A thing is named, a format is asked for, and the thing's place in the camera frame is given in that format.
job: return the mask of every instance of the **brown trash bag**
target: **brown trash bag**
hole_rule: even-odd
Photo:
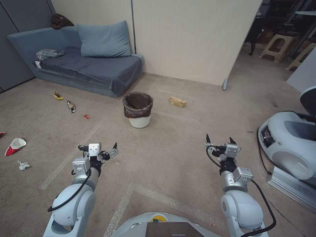
[[[70,20],[68,20],[63,15],[60,15],[57,13],[52,15],[50,22],[51,22],[50,27],[54,28],[55,30],[58,30],[64,26],[74,26]]]
[[[144,92],[132,92],[123,98],[124,115],[129,119],[148,117],[153,99]]]

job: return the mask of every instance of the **blue sofa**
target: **blue sofa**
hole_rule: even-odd
[[[143,72],[144,59],[139,54],[121,58],[82,57],[75,26],[20,32],[8,39],[37,78],[65,86],[119,97]],[[44,59],[38,67],[36,53],[42,49],[66,53]]]

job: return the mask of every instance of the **beige carpet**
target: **beige carpet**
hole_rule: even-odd
[[[162,211],[229,236],[220,209],[221,177],[203,147],[206,133],[216,144],[231,136],[242,148],[238,166],[252,170],[277,219],[270,236],[315,236],[315,215],[266,183],[256,143],[257,128],[274,113],[304,112],[299,93],[285,83],[291,74],[286,64],[258,58],[259,50],[248,56],[247,50],[242,50],[225,92],[220,86],[143,74],[126,92],[143,91],[154,99],[151,122],[143,129],[133,128],[124,117],[123,95],[115,99],[39,79],[0,94],[0,130],[7,132],[0,139],[0,236],[44,233],[50,218],[47,208],[72,181],[71,162],[81,155],[77,146],[89,142],[101,142],[103,149],[117,142],[119,156],[102,167],[85,236],[109,233],[112,216],[126,195],[129,203],[120,223]],[[65,99],[56,100],[54,90]],[[188,103],[172,106],[169,96]],[[67,99],[76,106],[74,114]],[[15,137],[24,137],[27,145],[5,157]],[[32,167],[19,171],[17,160]],[[262,206],[265,225],[270,225],[259,192],[252,184],[248,187]],[[197,210],[203,217],[193,214]]]

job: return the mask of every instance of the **trash can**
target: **trash can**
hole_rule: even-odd
[[[150,122],[153,99],[144,92],[132,92],[123,98],[124,115],[135,128],[146,127]]]

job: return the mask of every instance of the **stool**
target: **stool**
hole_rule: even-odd
[[[262,56],[267,54],[275,57],[274,62],[281,62],[282,59],[290,53],[291,46],[298,38],[298,36],[298,32],[279,32],[270,40],[270,42],[268,43],[268,45],[259,57],[262,58]],[[283,39],[284,45],[281,47],[279,51],[272,51],[272,46],[274,46],[274,43],[277,39]]]
[[[301,62],[300,60],[306,55],[309,54],[314,48],[316,47],[316,43],[311,43],[309,46],[307,46],[300,54],[297,56],[294,61],[286,68],[287,70],[290,70],[292,67],[300,66]]]

